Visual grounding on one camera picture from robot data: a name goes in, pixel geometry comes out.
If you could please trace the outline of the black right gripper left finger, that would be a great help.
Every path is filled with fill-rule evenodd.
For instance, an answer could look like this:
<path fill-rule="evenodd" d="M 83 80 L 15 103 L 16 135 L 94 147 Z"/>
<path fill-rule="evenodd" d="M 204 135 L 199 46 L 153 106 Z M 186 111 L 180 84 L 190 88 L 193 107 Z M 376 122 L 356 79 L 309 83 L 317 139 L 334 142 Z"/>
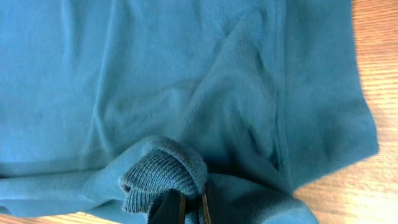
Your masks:
<path fill-rule="evenodd" d="M 176 190 L 168 192 L 148 224 L 184 224 L 186 196 Z"/>

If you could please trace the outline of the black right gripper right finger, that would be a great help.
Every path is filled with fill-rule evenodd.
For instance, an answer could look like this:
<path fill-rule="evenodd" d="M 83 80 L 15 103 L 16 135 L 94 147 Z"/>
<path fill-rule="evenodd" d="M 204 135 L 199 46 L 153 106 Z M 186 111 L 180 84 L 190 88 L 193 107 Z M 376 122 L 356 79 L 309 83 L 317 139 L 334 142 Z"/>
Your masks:
<path fill-rule="evenodd" d="M 223 223 L 223 203 L 218 191 L 213 186 L 206 186 L 201 203 L 205 224 Z"/>

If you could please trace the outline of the teal blue polo shirt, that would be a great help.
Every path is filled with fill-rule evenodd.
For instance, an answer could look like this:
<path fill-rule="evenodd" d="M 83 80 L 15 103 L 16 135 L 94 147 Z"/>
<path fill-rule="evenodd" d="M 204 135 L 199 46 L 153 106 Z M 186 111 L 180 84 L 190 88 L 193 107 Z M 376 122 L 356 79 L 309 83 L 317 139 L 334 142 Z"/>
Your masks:
<path fill-rule="evenodd" d="M 316 223 L 297 188 L 372 156 L 351 2 L 2 1 L 1 212 Z"/>

